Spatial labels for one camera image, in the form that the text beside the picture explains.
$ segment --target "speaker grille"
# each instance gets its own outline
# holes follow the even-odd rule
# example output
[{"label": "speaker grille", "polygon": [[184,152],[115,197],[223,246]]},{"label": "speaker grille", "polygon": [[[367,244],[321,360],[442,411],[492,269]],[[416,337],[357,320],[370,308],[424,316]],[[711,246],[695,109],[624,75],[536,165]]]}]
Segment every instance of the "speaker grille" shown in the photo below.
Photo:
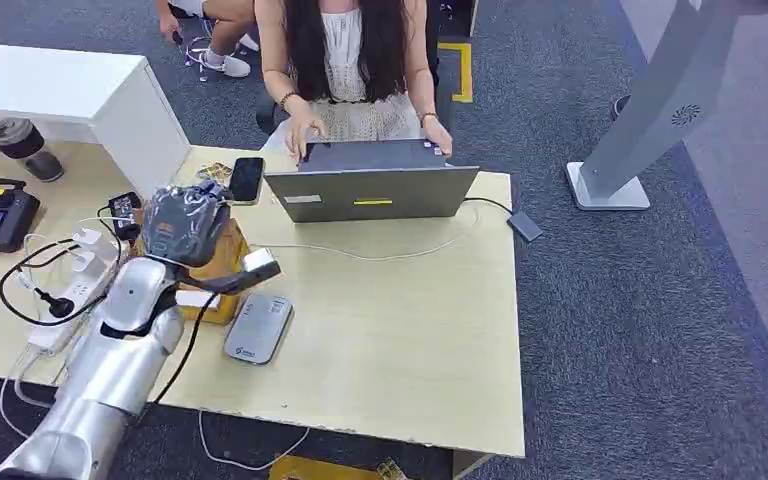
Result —
[{"label": "speaker grille", "polygon": [[673,113],[672,124],[674,127],[685,127],[699,118],[701,113],[702,107],[699,105],[685,105]]}]

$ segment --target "black cable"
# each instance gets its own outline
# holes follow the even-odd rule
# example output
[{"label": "black cable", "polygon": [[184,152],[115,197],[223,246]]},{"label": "black cable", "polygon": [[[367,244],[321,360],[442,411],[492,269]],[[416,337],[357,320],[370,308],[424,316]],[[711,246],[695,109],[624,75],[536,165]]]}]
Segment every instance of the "black cable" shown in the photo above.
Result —
[{"label": "black cable", "polygon": [[[105,210],[110,210],[110,216],[111,217],[114,216],[113,215],[113,209],[110,208],[110,205],[106,205],[106,206],[101,207],[98,210],[96,210],[95,211],[95,216],[96,217],[101,217],[101,212],[103,212]],[[110,235],[113,236],[113,239],[116,240],[116,246],[119,247],[118,251],[116,252],[116,268],[119,268],[119,262],[122,260],[122,242],[119,240],[119,237],[116,236],[116,232],[114,232],[113,229],[110,228],[110,225],[108,225],[107,222],[105,222],[104,220],[102,220],[100,218],[98,219],[98,221],[102,225],[104,225],[104,228],[106,228],[107,231],[110,232]]]},{"label": "black cable", "polygon": [[7,273],[5,273],[4,276],[1,277],[1,280],[0,280],[0,300],[1,300],[1,303],[4,304],[4,306],[7,308],[7,310],[10,310],[10,313],[12,313],[13,315],[16,315],[17,317],[21,318],[22,320],[24,320],[24,321],[26,321],[26,322],[28,322],[28,323],[30,323],[32,325],[37,325],[37,326],[40,326],[40,327],[55,327],[57,325],[63,325],[64,323],[71,322],[72,320],[80,317],[81,315],[86,313],[89,309],[95,307],[98,304],[98,302],[100,302],[100,301],[102,301],[104,299],[104,297],[106,295],[100,295],[100,296],[96,297],[95,300],[93,300],[91,302],[88,302],[86,305],[81,307],[77,312],[73,313],[72,315],[69,315],[66,318],[63,318],[61,320],[58,320],[56,322],[51,322],[51,323],[45,323],[45,322],[40,322],[39,320],[34,320],[33,318],[23,314],[19,310],[16,310],[16,308],[7,300],[7,296],[4,294],[4,284],[7,283],[7,279],[9,279],[11,275],[13,275],[14,273],[16,273],[19,270],[21,270],[22,265],[27,264],[29,261],[33,260],[37,255],[41,254],[42,252],[45,252],[46,250],[52,249],[52,248],[54,248],[54,247],[56,247],[58,245],[63,245],[65,243],[69,243],[69,242],[72,242],[71,238],[64,239],[64,240],[58,240],[57,242],[50,243],[50,244],[48,244],[48,245],[38,249],[34,253],[32,253],[32,254],[28,255],[27,257],[25,257],[24,259],[22,259],[16,265],[13,265],[12,267],[10,267],[10,270],[7,270]]},{"label": "black cable", "polygon": [[193,324],[193,333],[190,335],[190,343],[187,345],[187,350],[184,351],[184,356],[181,357],[181,362],[178,363],[178,367],[175,369],[175,373],[172,374],[172,378],[169,379],[168,382],[166,382],[166,385],[163,387],[163,390],[160,391],[160,394],[157,395],[157,398],[154,399],[154,402],[152,403],[146,403],[145,408],[143,408],[142,413],[140,413],[140,416],[137,417],[137,420],[131,425],[131,429],[128,431],[128,434],[126,436],[126,440],[130,438],[131,432],[133,432],[136,428],[140,426],[140,423],[142,423],[143,419],[148,416],[149,412],[151,412],[151,409],[155,405],[159,405],[160,401],[163,400],[163,397],[166,396],[166,392],[169,391],[170,388],[172,388],[172,384],[175,383],[175,380],[178,379],[178,375],[181,374],[181,371],[184,370],[184,365],[187,364],[187,360],[190,358],[190,353],[193,351],[193,347],[196,345],[196,336],[198,336],[198,329],[199,325],[201,325],[201,320],[204,318],[204,314],[207,312],[207,309],[210,308],[210,304],[213,303],[213,299],[216,298],[216,296],[219,295],[219,292],[213,292],[213,294],[210,296],[210,298],[205,302],[204,306],[201,307],[201,310],[199,310],[199,314],[196,317],[196,321]]},{"label": "black cable", "polygon": [[496,205],[497,207],[504,209],[506,212],[511,214],[511,216],[514,216],[514,211],[513,210],[511,210],[510,208],[508,208],[508,207],[504,206],[503,204],[497,202],[496,200],[491,200],[489,198],[484,198],[484,197],[466,197],[466,198],[464,198],[464,202],[487,202],[487,203],[492,203],[493,205]]},{"label": "black cable", "polygon": [[196,345],[196,336],[198,335],[198,327],[201,325],[201,319],[204,318],[204,314],[207,312],[207,309],[210,308],[210,304],[213,303],[213,300],[218,296],[219,292],[213,292],[213,294],[210,295],[210,298],[207,299],[207,302],[205,302],[204,306],[201,307],[201,310],[199,310],[199,314],[196,317],[196,322],[193,324],[193,333],[190,335],[190,343],[187,345],[187,350],[184,351],[184,356],[181,357],[181,362],[178,364],[178,368],[175,369],[175,373],[172,374],[172,378],[166,382],[166,386],[163,387],[163,390],[161,390],[157,398],[154,399],[155,405],[159,404],[160,401],[163,400],[163,397],[166,396],[166,392],[172,388],[172,384],[175,383],[175,380],[178,379],[178,375],[180,375],[181,371],[184,370],[184,365],[187,364],[187,360],[190,358],[190,353],[192,353],[193,347]]},{"label": "black cable", "polygon": [[69,248],[67,248],[65,250],[61,250],[60,253],[58,253],[57,255],[49,258],[48,260],[46,260],[46,261],[44,261],[42,263],[23,263],[22,265],[19,266],[20,270],[22,268],[43,268],[43,267],[47,267],[47,266],[51,265],[52,263],[56,262],[57,259],[62,257],[63,255],[66,255],[67,253],[69,253],[69,252],[71,252],[73,250],[77,250],[79,248],[81,248],[80,245],[72,245],[71,247],[69,247]]}]

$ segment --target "woman's hand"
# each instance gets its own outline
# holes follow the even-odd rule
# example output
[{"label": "woman's hand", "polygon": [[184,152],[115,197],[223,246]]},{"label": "woman's hand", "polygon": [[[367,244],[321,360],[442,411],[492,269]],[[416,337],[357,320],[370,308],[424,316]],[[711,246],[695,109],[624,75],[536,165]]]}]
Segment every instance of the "woman's hand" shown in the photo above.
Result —
[{"label": "woman's hand", "polygon": [[172,13],[167,14],[161,14],[160,15],[160,33],[163,34],[164,37],[166,37],[166,40],[169,40],[172,43],[175,43],[175,40],[172,36],[173,33],[178,32],[178,34],[181,34],[181,24],[178,22],[178,19],[175,18]]},{"label": "woman's hand", "polygon": [[[301,100],[301,97],[294,97],[294,99]],[[304,100],[297,102],[292,107],[290,131],[284,141],[298,163],[307,156],[307,132],[313,130],[320,138],[325,138],[328,136],[328,130],[322,117],[317,115],[310,104]]]},{"label": "woman's hand", "polygon": [[439,118],[432,115],[425,117],[425,121],[422,122],[422,130],[425,132],[425,138],[436,143],[446,158],[452,156],[452,136],[446,127],[440,123]]}]

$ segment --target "white lace top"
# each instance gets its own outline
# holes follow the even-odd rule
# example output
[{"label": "white lace top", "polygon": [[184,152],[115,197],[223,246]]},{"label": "white lace top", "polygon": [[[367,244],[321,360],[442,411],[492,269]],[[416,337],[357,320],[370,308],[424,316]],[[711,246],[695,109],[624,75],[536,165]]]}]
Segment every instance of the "white lace top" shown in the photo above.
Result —
[{"label": "white lace top", "polygon": [[[323,13],[322,21],[328,56],[326,73],[331,93],[337,100],[363,100],[366,88],[357,63],[362,35],[360,9],[346,13]],[[334,105],[319,101],[312,105],[325,121],[328,138],[322,139],[310,134],[310,142],[423,138],[419,118],[406,93],[391,95],[375,103]],[[285,121],[272,134],[267,147],[274,145],[281,148],[288,131],[289,123]]]}]

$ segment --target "blue carpet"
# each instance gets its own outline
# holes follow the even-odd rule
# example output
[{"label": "blue carpet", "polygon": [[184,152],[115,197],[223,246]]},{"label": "blue carpet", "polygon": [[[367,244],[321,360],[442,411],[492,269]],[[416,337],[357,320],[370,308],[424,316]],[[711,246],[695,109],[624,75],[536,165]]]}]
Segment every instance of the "blue carpet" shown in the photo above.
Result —
[{"label": "blue carpet", "polygon": [[[157,36],[149,2],[121,3],[0,0],[0,43],[142,53],[193,143],[265,139],[251,113],[257,76],[199,84]],[[566,184],[565,163],[587,157],[610,127],[609,102],[643,65],[617,1],[480,5],[475,103],[456,105],[455,163],[511,173],[515,205],[546,234],[517,247],[527,457],[494,459],[471,479],[768,479],[768,335],[686,151],[642,175],[647,212],[581,212]],[[207,462],[195,414],[158,410],[113,478],[266,478]],[[252,462],[299,433],[211,420],[217,444]],[[0,421],[0,460],[11,435]],[[451,460],[314,437],[301,455],[358,466],[393,456],[412,478],[444,478]]]}]

